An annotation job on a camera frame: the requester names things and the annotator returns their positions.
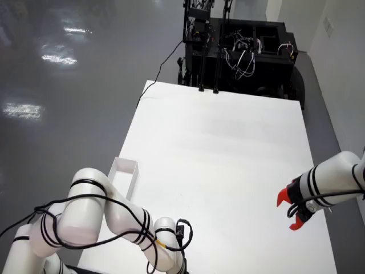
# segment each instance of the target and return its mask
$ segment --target gray floor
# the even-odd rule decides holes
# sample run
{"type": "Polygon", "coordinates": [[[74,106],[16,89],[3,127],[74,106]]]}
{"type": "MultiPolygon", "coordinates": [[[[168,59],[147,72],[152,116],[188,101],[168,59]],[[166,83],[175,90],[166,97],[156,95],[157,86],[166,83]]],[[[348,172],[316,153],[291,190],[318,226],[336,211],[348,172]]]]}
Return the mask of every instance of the gray floor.
{"type": "MultiPolygon", "coordinates": [[[[108,172],[145,81],[181,40],[182,19],[182,0],[0,0],[0,229],[67,196],[78,169],[108,172]]],[[[160,81],[176,83],[183,54],[181,46],[160,81]]],[[[297,66],[318,164],[339,147],[309,57],[297,66]]],[[[327,222],[338,273],[362,273],[356,202],[335,207],[327,222]]],[[[1,239],[0,269],[14,234],[1,239]]],[[[79,256],[61,252],[73,265],[79,256]]]]}

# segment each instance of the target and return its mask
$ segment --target black robot frame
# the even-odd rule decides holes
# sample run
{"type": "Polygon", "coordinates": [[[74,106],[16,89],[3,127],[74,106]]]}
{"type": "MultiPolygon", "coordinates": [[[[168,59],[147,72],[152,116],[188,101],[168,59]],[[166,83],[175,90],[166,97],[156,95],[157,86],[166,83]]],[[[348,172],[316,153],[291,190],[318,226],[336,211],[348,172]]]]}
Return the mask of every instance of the black robot frame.
{"type": "Polygon", "coordinates": [[[211,88],[214,93],[222,90],[298,100],[304,109],[305,88],[295,67],[294,34],[280,22],[230,19],[230,0],[225,1],[222,18],[211,18],[213,5],[212,0],[184,2],[185,57],[177,61],[178,83],[200,91],[211,88]],[[242,37],[238,47],[235,35],[242,37]],[[232,67],[239,60],[240,71],[248,68],[249,72],[238,80],[237,69],[232,67]]]}

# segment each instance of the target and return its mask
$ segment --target wall outlet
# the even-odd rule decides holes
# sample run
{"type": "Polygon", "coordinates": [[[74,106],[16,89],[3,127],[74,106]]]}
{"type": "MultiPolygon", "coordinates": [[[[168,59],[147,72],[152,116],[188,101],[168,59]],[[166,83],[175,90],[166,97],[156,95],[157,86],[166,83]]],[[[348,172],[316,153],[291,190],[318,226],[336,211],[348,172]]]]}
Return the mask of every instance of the wall outlet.
{"type": "Polygon", "coordinates": [[[325,26],[325,30],[326,30],[328,37],[331,37],[331,35],[333,33],[333,25],[331,24],[331,21],[327,18],[327,16],[325,17],[325,19],[323,21],[323,25],[325,26]]]}

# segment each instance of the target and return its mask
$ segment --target white table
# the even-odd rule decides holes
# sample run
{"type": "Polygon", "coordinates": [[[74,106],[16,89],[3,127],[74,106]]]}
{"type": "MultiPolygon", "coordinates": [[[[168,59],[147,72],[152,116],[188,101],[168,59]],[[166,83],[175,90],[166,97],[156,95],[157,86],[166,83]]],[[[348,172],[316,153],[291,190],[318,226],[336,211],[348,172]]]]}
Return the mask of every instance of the white table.
{"type": "MultiPolygon", "coordinates": [[[[134,203],[154,220],[191,222],[190,274],[336,273],[323,211],[291,231],[289,205],[276,208],[279,191],[313,166],[298,102],[156,83],[120,157],[139,164],[134,203]]],[[[104,223],[99,240],[111,236],[104,223]]],[[[141,274],[146,264],[119,239],[85,250],[78,267],[141,274]]]]}

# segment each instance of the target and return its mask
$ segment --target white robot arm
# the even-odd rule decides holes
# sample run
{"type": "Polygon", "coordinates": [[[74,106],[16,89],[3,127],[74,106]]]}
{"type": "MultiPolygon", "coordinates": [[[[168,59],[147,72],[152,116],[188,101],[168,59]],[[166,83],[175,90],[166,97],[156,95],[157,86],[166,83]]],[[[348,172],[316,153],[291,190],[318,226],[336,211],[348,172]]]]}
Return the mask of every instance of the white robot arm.
{"type": "MultiPolygon", "coordinates": [[[[39,207],[38,212],[44,212],[45,207],[39,207]]],[[[45,268],[49,269],[47,274],[56,274],[61,267],[63,274],[74,273],[59,260],[56,252],[62,246],[83,249],[95,245],[104,214],[108,228],[117,235],[114,239],[123,237],[139,245],[153,271],[185,273],[174,221],[162,217],[153,225],[150,214],[125,199],[105,174],[84,168],[75,174],[65,202],[54,201],[34,224],[19,228],[3,274],[40,274],[45,268]]],[[[185,247],[191,238],[192,231],[185,247]]]]}
{"type": "Polygon", "coordinates": [[[318,210],[361,194],[365,195],[365,154],[360,160],[343,151],[294,179],[280,191],[277,206],[283,201],[292,204],[287,215],[295,215],[295,224],[290,229],[298,230],[318,210]]]}

